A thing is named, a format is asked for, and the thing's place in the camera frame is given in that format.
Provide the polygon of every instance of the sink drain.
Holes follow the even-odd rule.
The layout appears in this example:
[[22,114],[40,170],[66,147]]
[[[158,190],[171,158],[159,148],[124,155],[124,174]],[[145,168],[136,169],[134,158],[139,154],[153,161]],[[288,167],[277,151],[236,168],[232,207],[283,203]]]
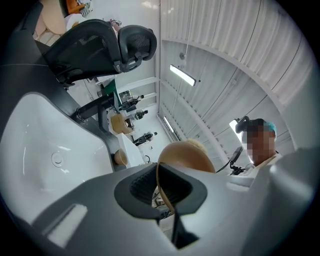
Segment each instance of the sink drain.
[[61,167],[64,163],[62,155],[57,152],[52,154],[51,161],[55,167]]

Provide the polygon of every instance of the white lab coat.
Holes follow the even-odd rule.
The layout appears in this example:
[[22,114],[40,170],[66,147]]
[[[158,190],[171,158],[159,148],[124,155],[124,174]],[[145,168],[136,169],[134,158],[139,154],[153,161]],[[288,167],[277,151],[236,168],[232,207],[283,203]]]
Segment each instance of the white lab coat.
[[265,160],[264,162],[260,163],[258,166],[245,170],[244,172],[240,173],[238,176],[248,177],[248,178],[255,178],[258,174],[258,171],[267,165],[273,165],[276,161],[282,158],[282,155],[279,153],[275,154],[273,157]]

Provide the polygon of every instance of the black office chair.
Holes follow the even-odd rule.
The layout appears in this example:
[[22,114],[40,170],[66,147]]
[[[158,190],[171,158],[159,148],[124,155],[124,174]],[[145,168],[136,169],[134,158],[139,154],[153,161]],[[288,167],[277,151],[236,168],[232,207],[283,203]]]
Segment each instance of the black office chair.
[[[45,48],[38,43],[41,51]],[[43,57],[59,82],[72,82],[129,72],[150,60],[157,48],[154,33],[143,26],[123,27],[116,34],[100,19],[86,20],[67,31]]]

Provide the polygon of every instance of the light fixture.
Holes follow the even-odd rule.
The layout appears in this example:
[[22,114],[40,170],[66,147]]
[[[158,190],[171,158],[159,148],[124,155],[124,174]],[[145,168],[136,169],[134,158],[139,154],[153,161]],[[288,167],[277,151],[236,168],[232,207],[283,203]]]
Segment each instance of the light fixture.
[[238,123],[238,122],[237,122],[236,120],[233,120],[233,121],[231,121],[231,122],[229,123],[229,125],[230,125],[231,129],[233,130],[233,132],[235,133],[235,135],[237,136],[237,138],[239,139],[239,141],[240,141],[241,144],[242,144],[242,134],[243,134],[243,131],[240,132],[240,133],[237,133],[237,132],[236,132],[236,125],[237,125],[237,123]]
[[170,65],[170,70],[181,77],[184,81],[186,81],[189,85],[194,86],[196,84],[196,79],[183,72],[180,68],[177,68],[174,65]]
[[164,121],[166,122],[166,124],[169,126],[171,132],[174,133],[174,129],[171,127],[171,125],[170,125],[170,123],[168,122],[167,118],[164,116],[163,119],[164,119]]

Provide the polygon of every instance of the white ceiling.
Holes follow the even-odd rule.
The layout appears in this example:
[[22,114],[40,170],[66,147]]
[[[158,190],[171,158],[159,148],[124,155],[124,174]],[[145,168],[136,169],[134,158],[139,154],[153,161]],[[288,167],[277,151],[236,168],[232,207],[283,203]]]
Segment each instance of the white ceiling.
[[[203,143],[219,169],[223,154],[229,158],[241,145],[229,123],[248,115],[275,123],[282,155],[294,151],[281,112],[315,61],[291,18],[267,0],[160,2],[159,113],[176,134]],[[186,50],[183,62],[179,54]],[[170,64],[185,66],[196,85],[172,73]],[[248,162],[243,153],[237,165]]]

